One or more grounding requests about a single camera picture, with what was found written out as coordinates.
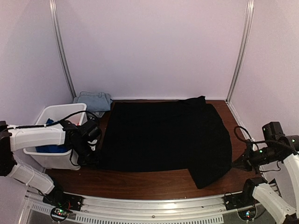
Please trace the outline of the light blue denim skirt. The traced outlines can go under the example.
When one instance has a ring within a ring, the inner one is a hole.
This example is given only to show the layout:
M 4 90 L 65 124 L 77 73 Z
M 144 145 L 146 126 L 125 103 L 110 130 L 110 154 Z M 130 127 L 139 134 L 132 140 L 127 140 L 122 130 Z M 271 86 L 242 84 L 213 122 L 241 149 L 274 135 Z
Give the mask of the light blue denim skirt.
M 111 95 L 104 92 L 80 92 L 78 97 L 75 97 L 73 103 L 84 103 L 90 112 L 107 112 L 111 110 L 112 104 Z

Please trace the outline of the black garment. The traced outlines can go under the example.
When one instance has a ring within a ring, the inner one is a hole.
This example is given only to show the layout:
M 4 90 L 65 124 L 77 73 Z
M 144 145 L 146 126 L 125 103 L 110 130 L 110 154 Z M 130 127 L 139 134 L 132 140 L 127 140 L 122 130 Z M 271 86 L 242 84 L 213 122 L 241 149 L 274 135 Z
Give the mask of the black garment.
M 187 169 L 197 188 L 230 169 L 232 144 L 217 110 L 204 96 L 157 103 L 116 103 L 99 167 L 122 172 Z

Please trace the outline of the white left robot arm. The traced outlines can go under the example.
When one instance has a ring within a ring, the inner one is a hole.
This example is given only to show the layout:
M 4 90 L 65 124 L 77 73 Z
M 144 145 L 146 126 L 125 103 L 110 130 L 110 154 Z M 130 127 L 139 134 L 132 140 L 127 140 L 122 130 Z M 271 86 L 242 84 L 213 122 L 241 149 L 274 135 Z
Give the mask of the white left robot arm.
M 67 203 L 67 196 L 57 189 L 57 184 L 46 174 L 14 158 L 14 152 L 28 147 L 47 145 L 65 146 L 78 155 L 79 164 L 97 162 L 92 146 L 102 131 L 93 120 L 75 125 L 68 120 L 36 126 L 9 126 L 0 123 L 0 175 L 14 178 L 45 195 L 57 207 Z

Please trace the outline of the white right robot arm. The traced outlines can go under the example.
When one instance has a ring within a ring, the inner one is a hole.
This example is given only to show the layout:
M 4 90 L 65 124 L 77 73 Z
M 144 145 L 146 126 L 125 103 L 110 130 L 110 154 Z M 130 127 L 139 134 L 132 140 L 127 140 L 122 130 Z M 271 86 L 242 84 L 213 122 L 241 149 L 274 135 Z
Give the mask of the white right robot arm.
M 262 174 L 260 166 L 272 162 L 284 164 L 294 190 L 295 201 L 299 200 L 299 137 L 285 135 L 278 121 L 262 127 L 264 140 L 243 139 L 246 149 L 232 162 L 231 166 L 247 172 Z M 224 197 L 226 209 L 237 209 L 259 202 L 274 218 L 277 224 L 297 224 L 299 207 L 292 207 L 280 197 L 262 177 L 246 180 L 243 190 L 238 194 Z

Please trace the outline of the white plastic laundry bin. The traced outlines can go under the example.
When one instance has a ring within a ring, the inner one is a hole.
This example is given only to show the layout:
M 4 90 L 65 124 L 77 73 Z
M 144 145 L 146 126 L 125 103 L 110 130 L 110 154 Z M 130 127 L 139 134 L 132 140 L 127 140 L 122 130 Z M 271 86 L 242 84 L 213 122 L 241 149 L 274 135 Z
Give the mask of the white plastic laundry bin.
M 42 111 L 36 124 L 45 124 L 48 119 L 58 121 L 72 113 L 85 111 L 86 108 L 84 103 L 48 106 Z M 80 166 L 77 166 L 78 154 L 73 150 L 64 153 L 39 153 L 35 147 L 29 147 L 23 149 L 23 152 L 46 169 L 80 169 Z

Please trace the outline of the blue garment in bin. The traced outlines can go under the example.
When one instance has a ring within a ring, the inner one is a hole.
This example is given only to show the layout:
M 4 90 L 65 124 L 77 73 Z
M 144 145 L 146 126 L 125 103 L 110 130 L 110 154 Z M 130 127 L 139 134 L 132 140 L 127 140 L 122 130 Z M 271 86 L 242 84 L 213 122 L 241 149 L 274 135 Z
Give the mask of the blue garment in bin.
M 68 149 L 62 145 L 46 145 L 36 147 L 37 153 L 65 153 Z

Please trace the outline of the folded grey button shirt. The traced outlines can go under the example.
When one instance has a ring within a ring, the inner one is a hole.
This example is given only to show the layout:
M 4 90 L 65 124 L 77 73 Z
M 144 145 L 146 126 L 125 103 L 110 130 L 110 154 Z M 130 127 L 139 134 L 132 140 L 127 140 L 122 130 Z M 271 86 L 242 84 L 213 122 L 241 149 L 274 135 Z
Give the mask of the folded grey button shirt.
M 95 118 L 100 119 L 104 116 L 104 114 L 105 114 L 105 112 L 91 112 L 89 114 L 89 117 L 92 119 L 95 119 Z

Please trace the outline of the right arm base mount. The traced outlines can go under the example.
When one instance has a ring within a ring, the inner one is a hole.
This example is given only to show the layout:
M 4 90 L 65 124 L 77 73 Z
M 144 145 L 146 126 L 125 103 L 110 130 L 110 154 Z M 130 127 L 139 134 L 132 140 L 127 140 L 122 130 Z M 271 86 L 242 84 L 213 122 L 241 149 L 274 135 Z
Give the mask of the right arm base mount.
M 253 198 L 245 199 L 243 193 L 226 192 L 223 197 L 226 210 L 236 210 L 242 221 L 254 221 L 257 216 L 256 201 Z

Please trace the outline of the front aluminium rail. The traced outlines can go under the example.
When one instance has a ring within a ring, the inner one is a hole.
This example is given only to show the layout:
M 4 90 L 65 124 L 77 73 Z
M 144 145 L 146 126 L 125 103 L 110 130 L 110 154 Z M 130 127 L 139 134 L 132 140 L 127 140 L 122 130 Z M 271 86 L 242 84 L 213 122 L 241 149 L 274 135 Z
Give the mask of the front aluminium rail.
M 260 203 L 227 210 L 224 196 L 173 200 L 124 200 L 82 196 L 65 224 L 274 224 Z

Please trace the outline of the left aluminium frame post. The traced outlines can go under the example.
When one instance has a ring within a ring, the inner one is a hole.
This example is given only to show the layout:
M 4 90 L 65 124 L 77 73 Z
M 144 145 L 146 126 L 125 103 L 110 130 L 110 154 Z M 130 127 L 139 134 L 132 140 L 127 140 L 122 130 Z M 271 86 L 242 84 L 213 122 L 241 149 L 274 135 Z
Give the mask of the left aluminium frame post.
M 64 43 L 63 43 L 63 39 L 62 39 L 62 34 L 61 34 L 60 24 L 59 24 L 59 17 L 58 17 L 58 12 L 57 12 L 57 1 L 49 0 L 49 7 L 50 7 L 50 15 L 51 15 L 51 19 L 52 19 L 53 31 L 54 31 L 54 35 L 55 35 L 55 39 L 56 39 L 59 59 L 60 59 L 61 66 L 63 69 L 64 77 L 65 77 L 65 80 L 67 83 L 67 87 L 69 89 L 72 99 L 74 99 L 77 95 L 76 95 L 75 87 L 74 87 L 72 77 L 70 74 L 70 69 L 68 66 L 66 53 L 65 53 L 65 49 L 64 49 Z

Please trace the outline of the aluminium frame post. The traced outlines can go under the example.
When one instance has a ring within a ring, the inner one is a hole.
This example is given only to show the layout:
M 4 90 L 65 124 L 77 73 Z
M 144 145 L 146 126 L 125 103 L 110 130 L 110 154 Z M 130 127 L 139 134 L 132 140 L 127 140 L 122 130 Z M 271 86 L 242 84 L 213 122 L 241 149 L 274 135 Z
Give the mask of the aluminium frame post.
M 63 39 L 62 39 L 62 34 L 61 34 L 60 24 L 59 24 L 59 17 L 58 17 L 58 12 L 57 12 L 57 1 L 49 0 L 49 7 L 50 7 L 50 15 L 51 15 L 51 19 L 52 19 L 53 31 L 54 31 L 54 35 L 55 35 L 55 39 L 56 39 L 59 59 L 60 59 L 61 66 L 63 69 L 64 77 L 65 77 L 65 80 L 67 83 L 67 87 L 69 89 L 72 99 L 74 99 L 77 95 L 76 95 L 75 87 L 74 87 L 72 77 L 70 74 L 70 69 L 68 66 L 66 53 L 65 53 L 65 49 L 64 49 L 64 43 L 63 43 Z
M 244 25 L 243 25 L 243 31 L 242 31 L 242 38 L 241 38 L 241 43 L 239 47 L 239 52 L 237 55 L 237 61 L 232 77 L 232 81 L 230 84 L 230 88 L 227 94 L 226 98 L 226 103 L 230 104 L 236 85 L 238 81 L 238 77 L 240 75 L 243 61 L 245 58 L 245 52 L 246 52 L 246 47 L 248 45 L 249 41 L 249 36 L 251 32 L 251 27 L 252 27 L 252 22 L 253 22 L 253 17 L 254 17 L 254 9 L 255 9 L 255 1 L 254 0 L 248 0 L 247 1 L 247 6 L 246 6 L 246 11 L 245 11 L 245 20 L 244 20 Z

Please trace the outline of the right aluminium frame post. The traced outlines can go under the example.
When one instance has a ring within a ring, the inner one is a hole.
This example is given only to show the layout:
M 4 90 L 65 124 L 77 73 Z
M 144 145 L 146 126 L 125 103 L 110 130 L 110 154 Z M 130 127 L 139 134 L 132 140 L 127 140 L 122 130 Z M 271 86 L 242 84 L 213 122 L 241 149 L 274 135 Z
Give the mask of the right aluminium frame post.
M 254 9 L 255 9 L 255 1 L 254 0 L 248 0 L 247 1 L 247 6 L 246 6 L 246 11 L 245 11 L 245 20 L 244 20 L 244 25 L 243 25 L 243 31 L 242 31 L 242 38 L 241 38 L 241 43 L 239 47 L 239 52 L 237 55 L 237 61 L 232 77 L 232 81 L 230 84 L 230 88 L 227 94 L 226 98 L 226 103 L 230 104 L 236 85 L 238 81 L 238 77 L 240 75 L 243 61 L 245 58 L 245 52 L 246 52 L 246 47 L 248 45 L 249 41 L 249 36 L 251 32 L 251 27 L 252 27 L 252 22 L 253 22 L 253 17 L 254 17 Z

